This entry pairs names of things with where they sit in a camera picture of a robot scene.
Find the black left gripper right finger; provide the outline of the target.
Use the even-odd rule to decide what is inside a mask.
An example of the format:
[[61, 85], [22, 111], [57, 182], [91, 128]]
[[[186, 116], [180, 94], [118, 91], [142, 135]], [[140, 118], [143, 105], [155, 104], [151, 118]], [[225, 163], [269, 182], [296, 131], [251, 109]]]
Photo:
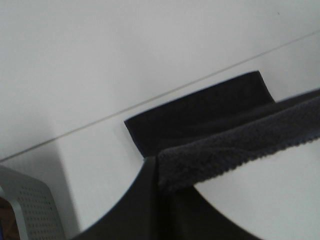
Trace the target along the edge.
[[192, 186], [158, 194], [159, 240], [258, 240], [220, 213]]

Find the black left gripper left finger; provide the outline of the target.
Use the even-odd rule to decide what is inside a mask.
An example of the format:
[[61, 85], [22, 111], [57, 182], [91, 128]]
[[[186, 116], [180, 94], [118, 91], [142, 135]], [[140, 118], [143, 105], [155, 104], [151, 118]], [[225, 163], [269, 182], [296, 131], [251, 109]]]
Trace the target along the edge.
[[75, 240], [158, 240], [158, 163], [144, 159], [123, 197]]

